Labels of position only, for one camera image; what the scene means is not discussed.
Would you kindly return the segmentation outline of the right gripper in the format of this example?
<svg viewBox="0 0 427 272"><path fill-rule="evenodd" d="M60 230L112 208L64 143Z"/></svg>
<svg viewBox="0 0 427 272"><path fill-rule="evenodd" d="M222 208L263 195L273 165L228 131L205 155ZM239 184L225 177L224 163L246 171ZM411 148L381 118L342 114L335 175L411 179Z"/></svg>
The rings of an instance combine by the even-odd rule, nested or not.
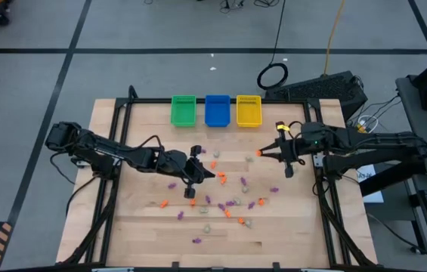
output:
<svg viewBox="0 0 427 272"><path fill-rule="evenodd" d="M269 144L266 147L262 147L260 151L263 153L266 150L272 150L279 147L280 153L263 153L261 156L276 159L277 161L282 161L285 165L285 176L287 178L292 178L294 174L292 167L292 148L290 146L292 141L286 139L285 131L278 131L278 134L278 139L276 139L272 144Z"/></svg>

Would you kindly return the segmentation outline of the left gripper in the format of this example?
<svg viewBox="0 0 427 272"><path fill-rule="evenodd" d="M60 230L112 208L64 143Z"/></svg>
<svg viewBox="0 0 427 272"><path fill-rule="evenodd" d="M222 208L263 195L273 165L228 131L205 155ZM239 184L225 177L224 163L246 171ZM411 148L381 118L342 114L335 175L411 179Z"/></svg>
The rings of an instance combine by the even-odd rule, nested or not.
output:
<svg viewBox="0 0 427 272"><path fill-rule="evenodd" d="M202 152L200 145L195 145L190 148L190 158L186 162L184 168L187 177L187 187L184 191L184 197L193 199L195 197L194 184L198 184L199 180L215 177L215 174L210 172L203 166L203 163L198 160L197 156Z"/></svg>

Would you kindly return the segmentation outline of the yellow plastic basket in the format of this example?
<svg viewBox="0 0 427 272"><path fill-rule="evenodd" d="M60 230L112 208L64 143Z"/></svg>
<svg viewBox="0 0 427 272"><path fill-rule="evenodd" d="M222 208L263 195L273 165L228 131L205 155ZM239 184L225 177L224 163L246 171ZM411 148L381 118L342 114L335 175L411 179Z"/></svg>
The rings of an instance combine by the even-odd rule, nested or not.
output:
<svg viewBox="0 0 427 272"><path fill-rule="evenodd" d="M261 97L258 95L237 96L237 124L254 128L262 125Z"/></svg>

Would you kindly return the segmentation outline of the blue plastic basket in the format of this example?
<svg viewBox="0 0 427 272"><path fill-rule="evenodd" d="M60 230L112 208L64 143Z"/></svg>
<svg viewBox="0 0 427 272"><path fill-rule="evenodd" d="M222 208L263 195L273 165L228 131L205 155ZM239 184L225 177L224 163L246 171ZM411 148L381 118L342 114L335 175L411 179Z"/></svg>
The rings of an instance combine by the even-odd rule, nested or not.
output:
<svg viewBox="0 0 427 272"><path fill-rule="evenodd" d="M227 127L231 122L231 98L228 95L207 95L205 123L209 127Z"/></svg>

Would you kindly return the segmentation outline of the green plastic basket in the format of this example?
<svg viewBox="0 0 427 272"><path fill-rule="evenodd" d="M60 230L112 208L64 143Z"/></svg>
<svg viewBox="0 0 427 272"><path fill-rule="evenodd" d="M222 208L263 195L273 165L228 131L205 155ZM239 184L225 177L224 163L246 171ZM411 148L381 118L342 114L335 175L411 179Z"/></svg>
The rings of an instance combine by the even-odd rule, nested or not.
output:
<svg viewBox="0 0 427 272"><path fill-rule="evenodd" d="M194 127L196 124L196 97L175 95L171 102L171 123L176 127Z"/></svg>

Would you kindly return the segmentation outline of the black computer tower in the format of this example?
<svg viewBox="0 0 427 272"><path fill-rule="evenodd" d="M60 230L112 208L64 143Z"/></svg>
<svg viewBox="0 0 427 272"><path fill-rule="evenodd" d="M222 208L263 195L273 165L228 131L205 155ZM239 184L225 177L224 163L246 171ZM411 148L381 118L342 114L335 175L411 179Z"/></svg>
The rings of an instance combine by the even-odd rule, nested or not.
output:
<svg viewBox="0 0 427 272"><path fill-rule="evenodd" d="M351 71L273 88L266 91L265 97L273 100L337 99L345 121L367 102L361 78Z"/></svg>

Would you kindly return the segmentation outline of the white paper sheet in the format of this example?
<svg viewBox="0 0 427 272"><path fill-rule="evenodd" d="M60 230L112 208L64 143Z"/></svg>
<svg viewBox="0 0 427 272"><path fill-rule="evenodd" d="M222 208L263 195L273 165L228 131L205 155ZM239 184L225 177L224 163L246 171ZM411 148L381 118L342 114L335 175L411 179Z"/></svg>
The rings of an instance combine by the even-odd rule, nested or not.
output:
<svg viewBox="0 0 427 272"><path fill-rule="evenodd" d="M366 179L374 176L376 174L376 170L374 165L365 165L356 170L357 172L357 180L359 183L364 182ZM364 203L367 204L380 204L384 203L384 199L382 193L380 191L371 193L364 197Z"/></svg>

